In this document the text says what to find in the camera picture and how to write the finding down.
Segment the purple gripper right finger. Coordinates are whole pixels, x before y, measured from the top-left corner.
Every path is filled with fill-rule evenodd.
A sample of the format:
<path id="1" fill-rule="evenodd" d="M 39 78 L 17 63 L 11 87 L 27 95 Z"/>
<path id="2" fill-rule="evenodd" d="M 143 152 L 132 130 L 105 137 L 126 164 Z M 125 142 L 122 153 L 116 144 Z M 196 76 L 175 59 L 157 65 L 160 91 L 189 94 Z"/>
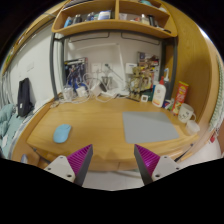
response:
<path id="1" fill-rule="evenodd" d="M 137 144 L 134 145 L 134 156 L 145 185 L 180 170 L 179 165 L 169 156 L 159 156 Z"/>

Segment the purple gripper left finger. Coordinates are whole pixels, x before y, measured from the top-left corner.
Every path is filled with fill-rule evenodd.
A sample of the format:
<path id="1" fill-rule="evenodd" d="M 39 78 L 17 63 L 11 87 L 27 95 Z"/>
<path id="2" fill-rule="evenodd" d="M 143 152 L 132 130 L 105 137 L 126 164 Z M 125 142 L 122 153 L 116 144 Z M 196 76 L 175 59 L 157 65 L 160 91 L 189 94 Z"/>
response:
<path id="1" fill-rule="evenodd" d="M 45 168 L 45 171 L 75 183 L 78 186 L 82 186 L 92 155 L 93 145 L 90 144 L 77 150 L 69 156 L 58 156 Z"/>

